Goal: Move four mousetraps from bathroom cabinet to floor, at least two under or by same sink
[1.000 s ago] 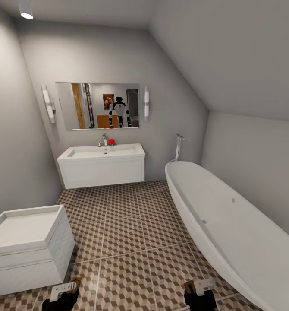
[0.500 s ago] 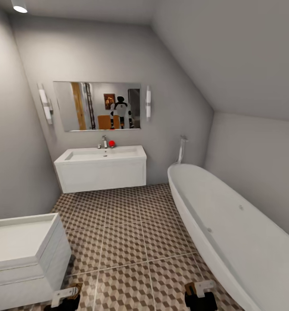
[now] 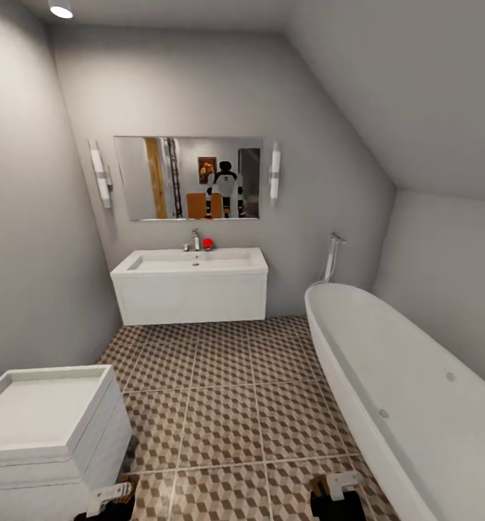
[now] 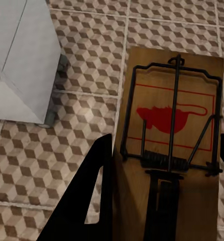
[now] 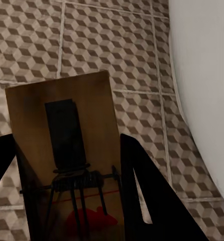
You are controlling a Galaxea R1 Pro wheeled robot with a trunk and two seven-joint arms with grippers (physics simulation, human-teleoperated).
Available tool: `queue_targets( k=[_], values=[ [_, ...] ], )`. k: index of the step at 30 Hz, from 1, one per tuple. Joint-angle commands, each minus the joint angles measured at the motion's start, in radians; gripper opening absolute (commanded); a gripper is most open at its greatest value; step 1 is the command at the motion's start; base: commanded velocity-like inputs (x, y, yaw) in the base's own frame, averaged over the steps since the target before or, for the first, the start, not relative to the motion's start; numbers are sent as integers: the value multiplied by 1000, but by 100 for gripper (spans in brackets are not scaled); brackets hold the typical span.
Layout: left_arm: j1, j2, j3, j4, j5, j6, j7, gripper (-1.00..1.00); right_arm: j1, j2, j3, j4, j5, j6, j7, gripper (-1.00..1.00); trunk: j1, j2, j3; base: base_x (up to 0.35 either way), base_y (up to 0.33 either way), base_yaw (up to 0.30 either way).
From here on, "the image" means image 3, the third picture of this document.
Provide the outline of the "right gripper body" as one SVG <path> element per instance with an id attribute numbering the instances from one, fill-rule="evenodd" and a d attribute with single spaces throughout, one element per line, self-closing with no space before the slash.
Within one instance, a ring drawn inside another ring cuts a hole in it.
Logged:
<path id="1" fill-rule="evenodd" d="M 332 501 L 330 495 L 316 497 L 316 509 L 320 521 L 337 521 L 341 512 L 351 512 L 358 521 L 366 521 L 360 497 L 356 491 L 343 492 L 344 500 Z"/>

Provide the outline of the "mousetrap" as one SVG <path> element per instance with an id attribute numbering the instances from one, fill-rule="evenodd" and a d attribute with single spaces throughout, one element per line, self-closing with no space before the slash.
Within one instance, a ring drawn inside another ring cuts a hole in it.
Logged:
<path id="1" fill-rule="evenodd" d="M 330 494 L 325 474 L 317 475 L 317 477 L 311 478 L 309 482 L 315 497 L 328 496 Z"/>
<path id="2" fill-rule="evenodd" d="M 120 483 L 130 483 L 132 485 L 131 493 L 128 496 L 122 497 L 120 499 L 115 499 L 113 502 L 113 506 L 117 504 L 126 503 L 135 495 L 135 491 L 138 485 L 140 476 L 139 475 L 132 475 L 132 476 L 122 476 Z"/>

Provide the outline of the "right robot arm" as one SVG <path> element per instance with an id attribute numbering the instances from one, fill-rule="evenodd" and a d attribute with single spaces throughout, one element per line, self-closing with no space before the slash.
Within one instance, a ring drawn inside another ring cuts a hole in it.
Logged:
<path id="1" fill-rule="evenodd" d="M 366 521 L 360 497 L 356 491 L 343 492 L 343 487 L 356 486 L 363 481 L 358 471 L 326 475 L 330 494 L 315 497 L 311 492 L 312 514 L 320 521 Z"/>

